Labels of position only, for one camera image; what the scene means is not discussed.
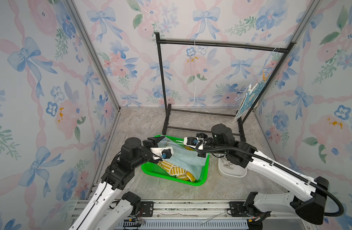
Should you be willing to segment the light green towel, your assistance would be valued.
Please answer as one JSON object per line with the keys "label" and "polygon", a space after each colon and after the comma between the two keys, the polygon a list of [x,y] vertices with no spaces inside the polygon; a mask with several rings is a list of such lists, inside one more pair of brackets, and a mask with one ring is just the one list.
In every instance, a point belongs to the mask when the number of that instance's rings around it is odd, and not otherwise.
{"label": "light green towel", "polygon": [[174,154],[170,159],[165,159],[165,161],[187,170],[193,174],[196,181],[201,179],[202,170],[206,164],[206,158],[198,157],[198,153],[196,151],[187,150],[178,145],[165,146],[162,143],[158,143],[158,146],[160,148],[173,147]]}

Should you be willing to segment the yellow striped towel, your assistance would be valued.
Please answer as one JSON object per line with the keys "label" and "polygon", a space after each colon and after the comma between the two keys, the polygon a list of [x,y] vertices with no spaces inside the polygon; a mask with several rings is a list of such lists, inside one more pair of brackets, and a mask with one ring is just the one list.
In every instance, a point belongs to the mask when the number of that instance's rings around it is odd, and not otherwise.
{"label": "yellow striped towel", "polygon": [[185,169],[182,169],[174,164],[169,163],[168,161],[161,161],[157,164],[159,167],[161,167],[163,170],[165,170],[168,175],[173,176],[177,179],[183,180],[183,181],[190,181],[190,182],[195,182],[196,178],[188,172]]}

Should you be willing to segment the white wire hanger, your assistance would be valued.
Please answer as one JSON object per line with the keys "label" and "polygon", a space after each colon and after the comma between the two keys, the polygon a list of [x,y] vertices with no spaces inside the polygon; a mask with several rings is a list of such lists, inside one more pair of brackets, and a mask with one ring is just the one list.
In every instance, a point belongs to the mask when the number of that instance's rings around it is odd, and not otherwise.
{"label": "white wire hanger", "polygon": [[193,106],[197,105],[197,100],[196,100],[196,90],[197,90],[197,85],[196,85],[196,78],[197,78],[197,66],[196,66],[196,62],[197,62],[197,49],[196,49],[196,41],[194,40],[194,104]]}

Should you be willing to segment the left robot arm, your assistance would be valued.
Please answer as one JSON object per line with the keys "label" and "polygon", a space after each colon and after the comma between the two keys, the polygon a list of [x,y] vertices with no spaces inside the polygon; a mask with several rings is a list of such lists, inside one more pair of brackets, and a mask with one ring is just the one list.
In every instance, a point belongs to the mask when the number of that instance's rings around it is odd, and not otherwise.
{"label": "left robot arm", "polygon": [[70,229],[113,230],[127,217],[136,215],[141,198],[132,192],[125,193],[109,214],[105,212],[133,179],[136,168],[147,162],[158,163],[172,157],[172,147],[158,146],[162,140],[163,137],[144,141],[135,137],[126,139],[119,155],[106,168],[95,194]]}

